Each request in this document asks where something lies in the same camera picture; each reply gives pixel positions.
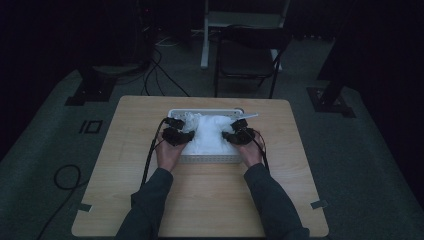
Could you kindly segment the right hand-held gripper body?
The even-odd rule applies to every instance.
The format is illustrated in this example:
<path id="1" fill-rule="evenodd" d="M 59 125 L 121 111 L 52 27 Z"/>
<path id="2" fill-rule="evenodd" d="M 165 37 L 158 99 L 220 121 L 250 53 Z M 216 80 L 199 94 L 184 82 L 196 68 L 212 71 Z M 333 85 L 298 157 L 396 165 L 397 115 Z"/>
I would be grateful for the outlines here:
<path id="1" fill-rule="evenodd" d="M 242 114 L 231 124 L 234 136 L 229 138 L 237 139 L 236 145 L 247 145 L 254 140 L 255 131 L 253 128 L 249 128 L 247 123 L 247 119 L 253 117 L 257 117 L 257 114 Z"/>

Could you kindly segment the person's right hand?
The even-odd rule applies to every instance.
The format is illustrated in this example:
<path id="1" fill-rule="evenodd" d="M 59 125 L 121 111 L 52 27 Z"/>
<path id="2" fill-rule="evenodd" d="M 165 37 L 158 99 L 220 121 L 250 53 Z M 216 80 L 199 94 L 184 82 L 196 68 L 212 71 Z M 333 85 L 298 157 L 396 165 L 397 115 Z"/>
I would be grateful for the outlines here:
<path id="1" fill-rule="evenodd" d="M 234 145 L 238 150 L 247 168 L 259 164 L 263 160 L 264 142 L 258 132 L 255 132 L 254 139 L 246 145 Z"/>

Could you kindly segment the person's left hand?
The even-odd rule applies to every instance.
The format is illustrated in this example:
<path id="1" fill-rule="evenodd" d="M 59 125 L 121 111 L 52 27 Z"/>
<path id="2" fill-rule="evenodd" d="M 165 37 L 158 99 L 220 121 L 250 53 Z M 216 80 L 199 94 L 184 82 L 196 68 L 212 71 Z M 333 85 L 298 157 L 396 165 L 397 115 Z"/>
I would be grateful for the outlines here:
<path id="1" fill-rule="evenodd" d="M 155 147 L 157 165 L 159 168 L 172 172 L 176 167 L 179 157 L 186 145 L 171 145 L 163 139 L 162 135 L 163 133 L 160 132 L 157 137 L 158 144 Z"/>

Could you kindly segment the black folding chair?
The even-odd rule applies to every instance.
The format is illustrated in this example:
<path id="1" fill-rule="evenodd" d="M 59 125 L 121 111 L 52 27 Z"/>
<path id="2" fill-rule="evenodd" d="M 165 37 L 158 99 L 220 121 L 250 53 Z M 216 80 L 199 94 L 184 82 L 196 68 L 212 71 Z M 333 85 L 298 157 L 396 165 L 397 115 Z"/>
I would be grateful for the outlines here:
<path id="1" fill-rule="evenodd" d="M 292 40 L 283 27 L 229 25 L 218 35 L 214 69 L 214 96 L 218 96 L 219 79 L 256 79 L 261 86 L 271 78 L 268 98 L 273 97 L 281 57 Z"/>

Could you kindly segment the white metal stand frame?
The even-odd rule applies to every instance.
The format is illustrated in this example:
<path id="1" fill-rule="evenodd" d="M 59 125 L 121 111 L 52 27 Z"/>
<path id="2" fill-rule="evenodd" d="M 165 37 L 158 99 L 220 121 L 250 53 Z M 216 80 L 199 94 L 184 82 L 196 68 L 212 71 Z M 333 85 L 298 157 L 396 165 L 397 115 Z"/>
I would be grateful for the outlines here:
<path id="1" fill-rule="evenodd" d="M 201 69 L 209 66 L 209 34 L 212 27 L 226 27 L 232 24 L 252 25 L 258 27 L 283 27 L 291 0 L 283 0 L 280 13 L 241 13 L 209 9 L 210 0 L 204 0 L 204 35 L 201 55 Z"/>

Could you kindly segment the black stand base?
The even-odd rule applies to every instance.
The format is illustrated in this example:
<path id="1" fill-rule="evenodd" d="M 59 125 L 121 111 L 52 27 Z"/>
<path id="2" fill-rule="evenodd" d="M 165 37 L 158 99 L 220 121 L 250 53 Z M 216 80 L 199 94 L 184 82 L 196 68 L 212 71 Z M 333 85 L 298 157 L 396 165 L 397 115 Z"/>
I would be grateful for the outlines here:
<path id="1" fill-rule="evenodd" d="M 66 106 L 83 106 L 86 102 L 108 102 L 117 78 L 101 73 L 92 66 L 81 66 L 77 69 L 82 81 Z"/>
<path id="2" fill-rule="evenodd" d="M 355 118 L 356 115 L 341 96 L 341 87 L 326 88 L 308 87 L 307 93 L 316 112 L 339 113 L 345 118 Z"/>

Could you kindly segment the white cloth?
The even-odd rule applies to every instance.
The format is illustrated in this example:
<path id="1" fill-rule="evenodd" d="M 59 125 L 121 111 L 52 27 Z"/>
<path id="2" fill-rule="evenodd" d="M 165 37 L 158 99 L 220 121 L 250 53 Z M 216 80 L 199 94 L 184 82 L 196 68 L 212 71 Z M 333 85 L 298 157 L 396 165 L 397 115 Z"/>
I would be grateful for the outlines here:
<path id="1" fill-rule="evenodd" d="M 187 112 L 183 120 L 183 132 L 194 132 L 193 139 L 182 152 L 183 155 L 236 155 L 236 149 L 222 137 L 223 132 L 234 132 L 231 127 L 234 122 L 232 118 Z"/>

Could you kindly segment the white plastic basket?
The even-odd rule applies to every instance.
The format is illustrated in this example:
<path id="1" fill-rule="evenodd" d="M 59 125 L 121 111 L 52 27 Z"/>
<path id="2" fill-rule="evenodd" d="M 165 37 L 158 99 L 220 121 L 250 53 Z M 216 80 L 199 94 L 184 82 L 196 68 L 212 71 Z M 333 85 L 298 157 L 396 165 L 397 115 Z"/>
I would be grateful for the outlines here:
<path id="1" fill-rule="evenodd" d="M 222 115 L 232 118 L 234 121 L 237 117 L 244 114 L 240 109 L 171 109 L 168 112 L 170 118 L 183 120 L 184 115 L 187 113 L 200 113 L 202 115 Z M 242 161 L 238 151 L 236 155 L 183 155 L 180 156 L 181 163 L 240 163 Z"/>

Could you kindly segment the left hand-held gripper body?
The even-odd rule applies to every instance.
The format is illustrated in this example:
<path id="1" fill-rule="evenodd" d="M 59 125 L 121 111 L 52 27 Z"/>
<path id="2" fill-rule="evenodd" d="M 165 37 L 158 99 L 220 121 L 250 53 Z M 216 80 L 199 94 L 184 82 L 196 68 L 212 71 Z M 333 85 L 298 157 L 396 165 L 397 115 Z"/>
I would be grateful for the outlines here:
<path id="1" fill-rule="evenodd" d="M 183 134 L 182 129 L 185 123 L 180 119 L 167 117 L 165 119 L 167 127 L 163 130 L 162 138 L 173 146 L 177 146 L 182 143 L 182 139 L 187 137 Z"/>

